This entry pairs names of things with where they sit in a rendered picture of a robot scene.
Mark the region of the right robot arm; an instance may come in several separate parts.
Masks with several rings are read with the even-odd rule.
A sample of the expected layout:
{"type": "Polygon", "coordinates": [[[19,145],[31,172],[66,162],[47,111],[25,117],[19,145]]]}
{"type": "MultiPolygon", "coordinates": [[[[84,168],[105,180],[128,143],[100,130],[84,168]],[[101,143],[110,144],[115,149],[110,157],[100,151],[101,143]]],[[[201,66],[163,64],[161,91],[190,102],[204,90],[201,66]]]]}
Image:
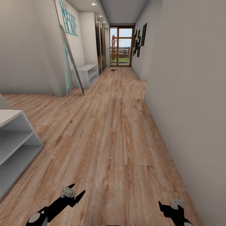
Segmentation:
{"type": "Polygon", "coordinates": [[[166,218],[172,218],[176,226],[193,226],[185,217],[184,209],[180,205],[187,205],[183,199],[170,199],[172,203],[170,206],[162,205],[159,201],[160,210],[164,213],[166,218]]]}

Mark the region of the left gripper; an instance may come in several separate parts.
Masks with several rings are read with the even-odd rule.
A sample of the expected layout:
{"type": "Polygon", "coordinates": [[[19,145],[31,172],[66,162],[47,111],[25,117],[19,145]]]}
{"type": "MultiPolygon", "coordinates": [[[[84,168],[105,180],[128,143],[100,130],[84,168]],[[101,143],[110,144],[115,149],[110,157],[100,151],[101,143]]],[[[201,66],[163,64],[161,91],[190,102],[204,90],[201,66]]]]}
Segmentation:
{"type": "MultiPolygon", "coordinates": [[[[75,184],[72,184],[70,186],[68,186],[69,188],[72,188],[75,184]]],[[[63,209],[66,206],[71,206],[72,208],[75,206],[76,203],[78,203],[82,196],[85,194],[85,190],[83,192],[81,192],[77,197],[67,197],[65,196],[64,198],[59,197],[57,200],[55,200],[53,203],[56,204],[57,208],[58,208],[58,214],[63,211],[63,209]]]]}

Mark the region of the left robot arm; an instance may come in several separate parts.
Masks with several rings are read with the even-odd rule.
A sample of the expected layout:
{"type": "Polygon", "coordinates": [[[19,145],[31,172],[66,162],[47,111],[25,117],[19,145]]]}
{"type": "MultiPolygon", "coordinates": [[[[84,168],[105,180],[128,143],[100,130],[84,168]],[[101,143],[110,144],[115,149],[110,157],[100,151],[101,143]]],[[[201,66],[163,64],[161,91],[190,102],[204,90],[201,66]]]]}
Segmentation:
{"type": "Polygon", "coordinates": [[[72,208],[78,203],[82,196],[85,194],[85,190],[81,192],[77,197],[74,198],[76,192],[71,188],[75,184],[68,187],[62,187],[60,197],[53,202],[49,207],[44,207],[37,213],[33,214],[26,226],[47,226],[47,223],[51,222],[66,206],[71,206],[72,208]],[[44,211],[44,213],[41,213],[44,211]]]}

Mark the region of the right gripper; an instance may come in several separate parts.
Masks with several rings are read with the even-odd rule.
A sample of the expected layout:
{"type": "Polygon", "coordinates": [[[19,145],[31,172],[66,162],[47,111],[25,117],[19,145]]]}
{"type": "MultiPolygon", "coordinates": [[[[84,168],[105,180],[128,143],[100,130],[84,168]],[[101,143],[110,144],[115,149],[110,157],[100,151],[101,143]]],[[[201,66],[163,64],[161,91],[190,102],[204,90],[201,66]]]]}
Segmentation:
{"type": "Polygon", "coordinates": [[[176,215],[181,215],[183,216],[183,218],[185,218],[184,209],[180,206],[178,206],[178,209],[173,209],[171,206],[162,205],[161,202],[159,201],[159,207],[160,207],[160,210],[164,213],[164,216],[166,218],[172,218],[173,222],[176,215]]]}

